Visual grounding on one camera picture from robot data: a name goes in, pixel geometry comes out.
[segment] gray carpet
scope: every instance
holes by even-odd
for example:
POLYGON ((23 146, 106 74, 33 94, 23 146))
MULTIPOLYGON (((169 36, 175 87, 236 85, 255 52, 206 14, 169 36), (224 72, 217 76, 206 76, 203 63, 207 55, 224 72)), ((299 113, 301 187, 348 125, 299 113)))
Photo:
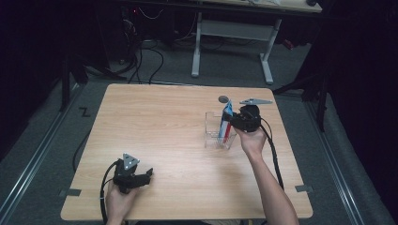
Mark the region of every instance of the gray carpet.
MULTIPOLYGON (((201 74, 191 77, 193 46, 175 45, 173 48, 160 43, 153 48, 163 54, 164 64, 153 81, 186 83, 195 85, 250 86, 276 89, 292 82, 311 46, 297 47, 288 51, 284 46, 273 48, 269 63, 274 84, 266 85, 257 52, 264 43, 204 43, 201 74)), ((147 47, 154 46, 148 42, 147 47)), ((152 51, 143 51, 141 80, 149 76, 161 63, 161 57, 152 51)), ((113 64, 113 69, 121 66, 113 64)), ((39 167, 34 179, 15 208, 8 224, 100 224, 97 222, 70 222, 60 217, 65 198, 59 197, 59 190, 68 188, 73 179, 72 158, 80 142, 94 123, 104 91, 109 83, 116 83, 102 76, 90 75, 89 83, 71 105, 70 110, 50 145, 49 152, 39 167), (83 116, 87 108, 89 117, 83 116)), ((314 192, 309 197, 314 215, 301 219, 300 224, 351 224, 340 198, 326 161, 325 153, 314 120, 306 104, 299 97, 300 91, 276 96, 283 123, 291 142, 304 184, 314 192)), ((29 126, 0 164, 0 202, 3 203, 12 190, 26 164, 38 148, 46 130, 58 114, 60 106, 60 85, 58 84, 47 101, 34 114, 29 126)), ((326 136, 338 160, 347 184, 362 214, 364 224, 394 224, 384 205, 378 198, 372 182, 358 161, 352 146, 345 136, 331 99, 325 117, 326 136)))

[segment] desk leg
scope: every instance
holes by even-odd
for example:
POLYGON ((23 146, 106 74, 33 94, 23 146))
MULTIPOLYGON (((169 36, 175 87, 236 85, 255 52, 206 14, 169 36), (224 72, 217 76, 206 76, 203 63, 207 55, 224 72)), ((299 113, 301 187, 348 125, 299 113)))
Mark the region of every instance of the desk leg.
POLYGON ((268 64, 268 57, 269 54, 271 53, 273 43, 275 42, 275 38, 278 35, 279 27, 281 26, 281 19, 278 19, 272 29, 269 41, 268 41, 268 46, 266 49, 265 53, 260 54, 260 60, 261 60, 261 65, 263 66, 263 72, 264 76, 266 77, 266 83, 267 84, 273 84, 273 79, 272 79, 272 74, 269 69, 269 64, 268 64))
POLYGON ((193 53, 192 74, 191 74, 194 78, 199 77, 201 32, 202 32, 202 13, 198 12, 198 22, 196 28, 196 46, 195 46, 195 52, 193 53))

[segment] white desk frame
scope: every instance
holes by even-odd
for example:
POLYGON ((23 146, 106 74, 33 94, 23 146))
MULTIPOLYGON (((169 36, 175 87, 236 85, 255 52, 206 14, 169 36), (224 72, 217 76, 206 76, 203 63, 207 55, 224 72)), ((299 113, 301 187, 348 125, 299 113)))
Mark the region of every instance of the white desk frame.
POLYGON ((268 58, 273 43, 278 35, 282 20, 278 19, 274 26, 256 25, 237 22, 220 22, 202 20, 202 13, 198 15, 196 30, 196 46, 193 53, 192 73, 193 77, 199 76, 200 68, 200 40, 202 35, 220 36, 227 38, 244 38, 267 41, 268 45, 264 53, 260 53, 260 61, 267 84, 273 84, 272 74, 269 69, 268 58))

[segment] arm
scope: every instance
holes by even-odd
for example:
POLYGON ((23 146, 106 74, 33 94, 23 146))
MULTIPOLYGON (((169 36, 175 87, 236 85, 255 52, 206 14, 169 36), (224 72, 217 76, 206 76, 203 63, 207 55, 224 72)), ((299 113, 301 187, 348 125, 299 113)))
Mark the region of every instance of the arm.
POLYGON ((139 188, 132 189, 129 194, 122 194, 119 187, 110 181, 108 185, 108 193, 106 195, 106 211, 108 214, 107 225, 120 225, 128 212, 131 210, 135 195, 139 188))
POLYGON ((252 165, 260 189, 264 214, 269 224, 299 224, 293 204, 263 160, 263 146, 267 139, 263 130, 257 129, 255 132, 247 133, 236 128, 236 132, 240 137, 243 151, 252 165))

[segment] table top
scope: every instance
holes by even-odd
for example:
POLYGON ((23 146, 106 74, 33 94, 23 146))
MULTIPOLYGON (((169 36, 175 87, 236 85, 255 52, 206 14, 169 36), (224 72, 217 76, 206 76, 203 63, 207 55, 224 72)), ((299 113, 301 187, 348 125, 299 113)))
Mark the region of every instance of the table top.
MULTIPOLYGON (((153 168, 128 219, 263 218, 253 170, 235 137, 230 149, 205 147, 206 112, 221 112, 219 96, 232 99, 234 112, 247 98, 259 105, 272 128, 285 187, 299 218, 313 214, 274 96, 266 88, 111 84, 99 108, 61 212, 65 220, 100 220, 100 183, 123 153, 139 158, 136 174, 153 168)), ((266 143, 263 157, 275 175, 266 143)))
POLYGON ((250 5, 248 0, 201 0, 203 2, 231 4, 248 7, 275 8, 283 10, 294 10, 300 12, 321 12, 319 4, 310 7, 306 0, 253 0, 254 6, 250 5))

